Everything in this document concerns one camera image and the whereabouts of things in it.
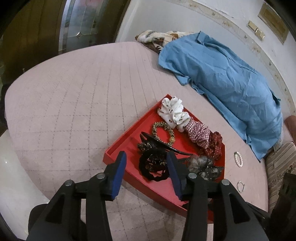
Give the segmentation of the red plaid scrunchie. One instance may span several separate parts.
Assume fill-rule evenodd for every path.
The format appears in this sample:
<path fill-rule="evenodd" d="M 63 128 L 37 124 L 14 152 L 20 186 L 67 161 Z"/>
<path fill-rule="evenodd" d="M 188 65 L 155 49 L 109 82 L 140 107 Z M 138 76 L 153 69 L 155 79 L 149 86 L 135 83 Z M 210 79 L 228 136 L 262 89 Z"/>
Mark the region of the red plaid scrunchie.
<path fill-rule="evenodd" d="M 208 148 L 211 133 L 208 126 L 198 120 L 190 118 L 189 123 L 185 126 L 185 131 L 193 143 L 201 148 Z"/>

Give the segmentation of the striped beige pillow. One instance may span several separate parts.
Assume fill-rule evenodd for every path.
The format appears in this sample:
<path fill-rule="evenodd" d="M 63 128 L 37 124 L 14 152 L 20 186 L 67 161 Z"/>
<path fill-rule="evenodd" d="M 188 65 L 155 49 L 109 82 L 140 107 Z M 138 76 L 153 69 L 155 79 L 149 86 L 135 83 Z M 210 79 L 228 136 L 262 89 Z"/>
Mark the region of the striped beige pillow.
<path fill-rule="evenodd" d="M 295 174 L 295 156 L 295 144 L 293 142 L 288 142 L 276 152 L 271 153 L 265 161 L 269 213 L 272 212 L 276 205 L 285 173 Z"/>

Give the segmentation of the framed wall picture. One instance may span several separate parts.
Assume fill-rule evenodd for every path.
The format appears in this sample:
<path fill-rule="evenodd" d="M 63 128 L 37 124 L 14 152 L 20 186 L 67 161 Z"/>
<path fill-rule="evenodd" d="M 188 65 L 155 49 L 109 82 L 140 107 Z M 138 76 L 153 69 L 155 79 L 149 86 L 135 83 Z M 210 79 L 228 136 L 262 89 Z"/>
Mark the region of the framed wall picture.
<path fill-rule="evenodd" d="M 263 3 L 258 17 L 272 30 L 279 41 L 284 44 L 287 39 L 289 29 L 276 11 L 268 4 Z"/>

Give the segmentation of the white cherry print scrunchie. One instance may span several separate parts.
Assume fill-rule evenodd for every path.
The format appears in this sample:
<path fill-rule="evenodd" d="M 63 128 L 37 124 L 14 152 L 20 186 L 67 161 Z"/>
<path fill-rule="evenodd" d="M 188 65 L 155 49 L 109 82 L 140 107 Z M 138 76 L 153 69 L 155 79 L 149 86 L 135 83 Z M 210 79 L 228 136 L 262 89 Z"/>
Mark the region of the white cherry print scrunchie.
<path fill-rule="evenodd" d="M 182 100 L 176 96 L 171 99 L 165 97 L 161 101 L 161 107 L 158 108 L 157 113 L 171 129 L 177 128 L 181 133 L 190 122 L 190 115 L 184 111 Z"/>

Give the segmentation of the dark red polka-dot scrunchie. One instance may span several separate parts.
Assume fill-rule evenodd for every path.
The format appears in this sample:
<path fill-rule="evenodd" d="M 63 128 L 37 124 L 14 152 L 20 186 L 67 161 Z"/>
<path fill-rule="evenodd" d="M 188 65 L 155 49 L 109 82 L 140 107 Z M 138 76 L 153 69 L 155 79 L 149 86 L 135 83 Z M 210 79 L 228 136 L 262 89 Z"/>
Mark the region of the dark red polka-dot scrunchie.
<path fill-rule="evenodd" d="M 222 140 L 219 132 L 210 133 L 208 148 L 201 149 L 200 154 L 207 156 L 212 161 L 218 160 L 222 156 Z"/>

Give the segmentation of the pink brown bolster pillow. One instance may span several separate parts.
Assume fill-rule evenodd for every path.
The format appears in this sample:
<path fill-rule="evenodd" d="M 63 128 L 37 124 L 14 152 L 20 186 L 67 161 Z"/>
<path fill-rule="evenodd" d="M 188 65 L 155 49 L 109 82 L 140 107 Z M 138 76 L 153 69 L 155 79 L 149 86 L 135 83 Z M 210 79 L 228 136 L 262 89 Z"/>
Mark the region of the pink brown bolster pillow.
<path fill-rule="evenodd" d="M 285 125 L 293 139 L 293 142 L 296 141 L 296 116 L 291 115 L 285 119 Z"/>

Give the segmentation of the gold wall switch plate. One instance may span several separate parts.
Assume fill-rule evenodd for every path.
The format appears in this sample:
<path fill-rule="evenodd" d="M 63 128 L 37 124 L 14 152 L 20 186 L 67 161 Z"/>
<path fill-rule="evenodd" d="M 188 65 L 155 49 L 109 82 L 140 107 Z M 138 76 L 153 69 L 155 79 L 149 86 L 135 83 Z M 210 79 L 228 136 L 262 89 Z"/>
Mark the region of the gold wall switch plate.
<path fill-rule="evenodd" d="M 255 23 L 253 23 L 251 20 L 248 21 L 247 27 L 250 28 L 250 30 L 252 30 L 252 32 L 254 32 L 255 36 L 258 37 L 258 39 L 260 39 L 260 41 L 264 40 L 265 33 L 262 32 L 262 30 L 260 30 L 260 28 L 257 27 L 257 25 L 255 25 Z"/>

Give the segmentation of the blue bed sheet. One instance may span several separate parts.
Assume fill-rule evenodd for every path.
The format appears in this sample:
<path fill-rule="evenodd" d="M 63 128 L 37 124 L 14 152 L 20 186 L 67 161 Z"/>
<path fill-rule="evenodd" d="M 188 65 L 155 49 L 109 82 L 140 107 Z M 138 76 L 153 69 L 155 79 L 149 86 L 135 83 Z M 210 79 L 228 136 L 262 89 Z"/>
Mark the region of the blue bed sheet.
<path fill-rule="evenodd" d="M 258 160 L 280 139 L 280 99 L 263 75 L 203 32 L 166 44 L 159 65 L 191 85 L 221 113 Z"/>

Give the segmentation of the wooden glass panel door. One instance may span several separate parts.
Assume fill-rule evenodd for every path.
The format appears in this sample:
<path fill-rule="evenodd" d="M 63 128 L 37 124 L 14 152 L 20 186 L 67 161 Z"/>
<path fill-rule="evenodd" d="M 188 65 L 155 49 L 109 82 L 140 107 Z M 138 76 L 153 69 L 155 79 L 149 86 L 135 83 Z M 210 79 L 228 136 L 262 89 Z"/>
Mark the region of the wooden glass panel door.
<path fill-rule="evenodd" d="M 1 80 L 59 54 L 113 43 L 130 1 L 23 1 L 1 32 Z"/>

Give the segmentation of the pink quilted mattress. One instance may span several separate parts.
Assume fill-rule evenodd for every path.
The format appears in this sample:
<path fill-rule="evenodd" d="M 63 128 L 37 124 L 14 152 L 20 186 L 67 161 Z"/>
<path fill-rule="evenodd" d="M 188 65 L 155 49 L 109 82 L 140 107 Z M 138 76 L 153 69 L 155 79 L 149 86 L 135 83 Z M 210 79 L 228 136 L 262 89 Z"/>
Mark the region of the pink quilted mattress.
<path fill-rule="evenodd" d="M 8 89 L 6 121 L 21 165 L 52 198 L 66 180 L 102 172 L 106 149 L 167 94 L 222 135 L 225 177 L 246 201 L 267 210 L 264 163 L 203 96 L 161 69 L 158 55 L 142 44 L 98 45 L 35 66 Z"/>

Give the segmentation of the black claw hair clip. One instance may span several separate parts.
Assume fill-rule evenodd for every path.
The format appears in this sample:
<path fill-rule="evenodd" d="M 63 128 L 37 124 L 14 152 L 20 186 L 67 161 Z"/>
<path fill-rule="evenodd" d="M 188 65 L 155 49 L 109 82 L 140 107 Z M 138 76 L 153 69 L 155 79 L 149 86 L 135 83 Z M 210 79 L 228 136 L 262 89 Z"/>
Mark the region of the black claw hair clip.
<path fill-rule="evenodd" d="M 155 137 L 151 136 L 150 134 L 148 134 L 146 132 L 141 132 L 140 138 L 142 141 L 148 141 L 150 143 L 153 143 L 157 148 L 160 148 L 160 149 L 165 149 L 167 151 L 173 151 L 176 154 L 181 154 L 184 156 L 192 156 L 193 155 L 191 153 L 185 153 L 180 150 L 177 150 L 177 149 L 169 146 L 168 144 L 165 144 L 162 141 L 157 140 Z"/>

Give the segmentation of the floral patterned blanket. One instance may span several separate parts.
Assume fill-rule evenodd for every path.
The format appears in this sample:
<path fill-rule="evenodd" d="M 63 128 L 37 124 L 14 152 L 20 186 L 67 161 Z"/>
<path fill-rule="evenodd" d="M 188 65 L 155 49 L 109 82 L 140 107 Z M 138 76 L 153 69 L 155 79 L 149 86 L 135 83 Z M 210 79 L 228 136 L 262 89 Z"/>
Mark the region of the floral patterned blanket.
<path fill-rule="evenodd" d="M 171 41 L 179 39 L 181 37 L 194 34 L 195 32 L 180 32 L 180 31 L 168 31 L 165 33 L 156 32 L 152 30 L 146 30 L 139 35 L 135 36 L 135 40 L 142 43 L 147 48 L 159 54 L 162 49 Z"/>

